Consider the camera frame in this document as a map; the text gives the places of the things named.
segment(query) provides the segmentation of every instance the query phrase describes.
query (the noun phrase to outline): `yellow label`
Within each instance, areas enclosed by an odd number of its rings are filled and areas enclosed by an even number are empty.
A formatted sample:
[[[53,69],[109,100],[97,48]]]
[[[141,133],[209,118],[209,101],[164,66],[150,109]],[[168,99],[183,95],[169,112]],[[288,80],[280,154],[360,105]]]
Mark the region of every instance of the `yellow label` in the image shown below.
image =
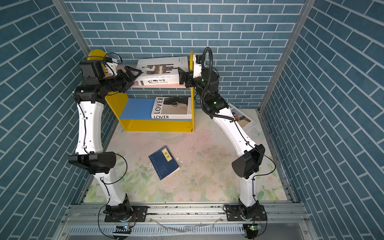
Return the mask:
[[[164,148],[163,150],[161,150],[164,154],[164,157],[167,159],[167,161],[171,161],[172,160],[172,157],[170,156],[168,150],[166,148]]]

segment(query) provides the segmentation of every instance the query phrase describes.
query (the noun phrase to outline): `blue shelf board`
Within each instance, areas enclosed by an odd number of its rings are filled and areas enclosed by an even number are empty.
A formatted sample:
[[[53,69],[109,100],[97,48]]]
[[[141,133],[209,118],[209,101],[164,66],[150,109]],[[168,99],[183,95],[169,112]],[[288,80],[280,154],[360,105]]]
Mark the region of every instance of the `blue shelf board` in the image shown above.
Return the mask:
[[[192,119],[154,119],[151,117],[155,99],[129,98],[120,120],[192,121]]]

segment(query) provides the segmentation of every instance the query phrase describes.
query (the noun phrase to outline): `brick wall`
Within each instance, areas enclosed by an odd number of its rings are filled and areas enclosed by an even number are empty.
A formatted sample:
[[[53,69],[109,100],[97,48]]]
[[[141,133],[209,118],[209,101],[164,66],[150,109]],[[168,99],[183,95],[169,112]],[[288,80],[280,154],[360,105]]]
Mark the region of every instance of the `brick wall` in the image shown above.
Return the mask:
[[[220,94],[256,108],[279,62],[304,0],[71,1],[66,4],[91,49],[141,58],[189,56],[210,46]],[[188,95],[184,89],[135,89],[130,97]]]
[[[84,55],[51,0],[0,1],[0,15],[0,239],[51,238],[89,176],[67,163]]]
[[[322,239],[384,239],[384,2],[316,0],[265,109]]]

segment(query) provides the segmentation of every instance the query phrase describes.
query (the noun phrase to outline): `floral tablecloth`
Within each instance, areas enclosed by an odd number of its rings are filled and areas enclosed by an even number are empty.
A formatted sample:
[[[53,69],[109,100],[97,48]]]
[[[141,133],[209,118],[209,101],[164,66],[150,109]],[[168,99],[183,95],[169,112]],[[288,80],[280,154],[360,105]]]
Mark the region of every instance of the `floral tablecloth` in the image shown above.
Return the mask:
[[[245,110],[256,123],[247,134],[265,146],[271,157],[255,110]],[[124,156],[128,170],[117,184],[128,194],[130,202],[207,202],[237,201],[240,194],[239,177],[231,163],[237,159],[235,149],[221,128],[196,110],[195,132],[126,132],[119,124],[107,151]],[[180,170],[160,181],[148,156],[167,146],[176,158]],[[125,162],[118,156],[117,175],[125,172]],[[268,173],[273,163],[264,157],[258,174]],[[259,200],[286,200],[277,171],[258,176],[255,181]],[[106,202],[97,180],[94,179],[85,202]]]

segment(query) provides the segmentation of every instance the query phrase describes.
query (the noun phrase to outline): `book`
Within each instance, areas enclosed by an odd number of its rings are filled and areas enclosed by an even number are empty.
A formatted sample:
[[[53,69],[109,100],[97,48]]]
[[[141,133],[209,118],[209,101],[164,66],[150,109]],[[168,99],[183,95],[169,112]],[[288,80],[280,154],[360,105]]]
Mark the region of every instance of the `book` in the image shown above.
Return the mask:
[[[252,118],[245,115],[245,113],[240,111],[237,107],[230,103],[228,105],[229,109],[231,109],[233,117],[244,131],[250,128],[255,123]]]
[[[176,160],[168,150],[167,146],[160,148],[158,151],[152,153],[149,159],[156,170],[160,180],[166,178],[170,174],[180,169]]]
[[[192,119],[191,97],[157,97],[151,117],[154,119]]]
[[[178,67],[189,71],[188,58],[146,58],[137,62],[137,69],[143,73],[135,81],[139,85],[175,84],[179,83]]]

